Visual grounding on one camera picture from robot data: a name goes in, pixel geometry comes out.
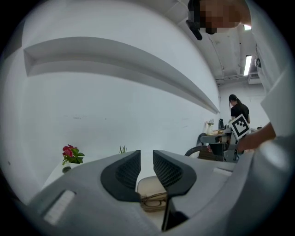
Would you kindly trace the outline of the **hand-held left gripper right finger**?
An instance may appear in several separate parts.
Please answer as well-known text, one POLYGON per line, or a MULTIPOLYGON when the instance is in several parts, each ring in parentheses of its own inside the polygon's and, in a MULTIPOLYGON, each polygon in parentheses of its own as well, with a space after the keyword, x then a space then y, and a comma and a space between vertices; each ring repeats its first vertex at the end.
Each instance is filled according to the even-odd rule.
POLYGON ((192 218, 221 190, 235 163, 153 151, 153 170, 167 192, 163 227, 192 218))

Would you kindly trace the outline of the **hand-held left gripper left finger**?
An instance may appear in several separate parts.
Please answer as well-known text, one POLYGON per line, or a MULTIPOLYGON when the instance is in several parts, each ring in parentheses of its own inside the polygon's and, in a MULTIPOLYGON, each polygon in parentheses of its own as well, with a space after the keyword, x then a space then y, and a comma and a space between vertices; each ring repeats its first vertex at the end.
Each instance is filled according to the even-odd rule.
POLYGON ((141 208, 141 152, 78 165, 29 204, 42 234, 160 234, 141 208))

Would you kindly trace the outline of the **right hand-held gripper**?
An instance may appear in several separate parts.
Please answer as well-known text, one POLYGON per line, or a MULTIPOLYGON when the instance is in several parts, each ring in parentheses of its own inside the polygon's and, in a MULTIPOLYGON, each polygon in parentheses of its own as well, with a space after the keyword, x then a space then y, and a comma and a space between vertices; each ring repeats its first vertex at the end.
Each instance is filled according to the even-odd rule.
POLYGON ((237 161, 239 141, 250 132, 250 127, 243 114, 229 122, 223 135, 202 136, 202 143, 222 143, 224 145, 224 160, 237 161))

